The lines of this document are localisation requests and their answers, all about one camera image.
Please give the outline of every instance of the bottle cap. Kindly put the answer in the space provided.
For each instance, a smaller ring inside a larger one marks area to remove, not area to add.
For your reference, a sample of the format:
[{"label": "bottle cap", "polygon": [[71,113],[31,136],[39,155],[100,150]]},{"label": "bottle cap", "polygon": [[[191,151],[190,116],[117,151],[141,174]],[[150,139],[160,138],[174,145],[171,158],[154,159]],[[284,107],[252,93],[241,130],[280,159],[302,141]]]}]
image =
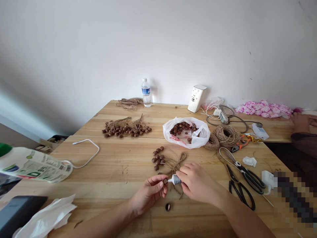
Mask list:
[{"label": "bottle cap", "polygon": [[12,148],[13,147],[11,145],[0,143],[0,157],[9,153],[12,150]]}]

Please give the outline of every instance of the pink fabric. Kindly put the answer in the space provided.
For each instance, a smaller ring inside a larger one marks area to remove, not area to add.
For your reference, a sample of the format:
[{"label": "pink fabric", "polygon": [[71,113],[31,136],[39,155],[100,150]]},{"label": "pink fabric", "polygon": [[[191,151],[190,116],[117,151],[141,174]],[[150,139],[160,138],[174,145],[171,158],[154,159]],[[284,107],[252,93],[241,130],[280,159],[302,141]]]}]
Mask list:
[{"label": "pink fabric", "polygon": [[283,116],[287,119],[293,113],[291,108],[283,104],[268,103],[267,100],[261,100],[257,103],[254,101],[246,102],[235,109],[236,112],[245,113],[247,115],[258,115],[264,118],[275,118]]}]

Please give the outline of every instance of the water bottle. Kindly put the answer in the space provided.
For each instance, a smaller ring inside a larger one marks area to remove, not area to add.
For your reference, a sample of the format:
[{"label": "water bottle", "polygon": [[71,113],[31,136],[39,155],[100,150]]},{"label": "water bottle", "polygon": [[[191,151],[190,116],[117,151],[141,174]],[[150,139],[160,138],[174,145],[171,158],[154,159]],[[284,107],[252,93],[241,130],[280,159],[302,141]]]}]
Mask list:
[{"label": "water bottle", "polygon": [[143,83],[141,85],[142,93],[143,93],[143,102],[144,106],[150,107],[152,105],[151,103],[151,95],[150,95],[150,85],[148,83],[148,80],[146,78],[143,78]]}]

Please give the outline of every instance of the black device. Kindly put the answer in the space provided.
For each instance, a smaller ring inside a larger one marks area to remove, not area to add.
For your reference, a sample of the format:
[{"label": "black device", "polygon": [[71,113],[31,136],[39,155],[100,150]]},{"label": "black device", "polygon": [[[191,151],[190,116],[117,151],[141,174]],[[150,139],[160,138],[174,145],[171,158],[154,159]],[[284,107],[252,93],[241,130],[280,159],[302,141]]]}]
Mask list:
[{"label": "black device", "polygon": [[16,196],[0,210],[0,237],[11,238],[47,201],[42,196]]}]

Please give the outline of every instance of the white plastic bag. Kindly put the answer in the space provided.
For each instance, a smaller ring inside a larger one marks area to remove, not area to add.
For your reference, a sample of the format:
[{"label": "white plastic bag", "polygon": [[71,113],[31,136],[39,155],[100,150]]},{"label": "white plastic bag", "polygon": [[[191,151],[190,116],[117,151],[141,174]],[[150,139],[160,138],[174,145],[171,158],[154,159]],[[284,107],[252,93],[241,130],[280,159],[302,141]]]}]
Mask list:
[{"label": "white plastic bag", "polygon": [[[180,135],[177,135],[177,137],[171,135],[169,133],[170,130],[175,126],[175,124],[181,123],[181,122],[186,122],[190,125],[195,123],[198,130],[194,131],[193,133],[191,133],[190,130],[183,130]],[[204,146],[207,143],[207,141],[209,140],[209,137],[210,137],[210,130],[208,128],[207,123],[205,123],[201,120],[198,120],[196,118],[193,118],[193,117],[185,117],[185,118],[175,117],[174,119],[169,120],[168,122],[166,122],[163,125],[163,134],[164,134],[165,139],[168,142],[178,144],[178,145],[183,146],[183,147],[188,148],[188,149],[194,149],[194,148],[199,148],[201,146]],[[190,137],[192,138],[191,144],[189,144],[189,142],[187,141],[187,139]]]}]

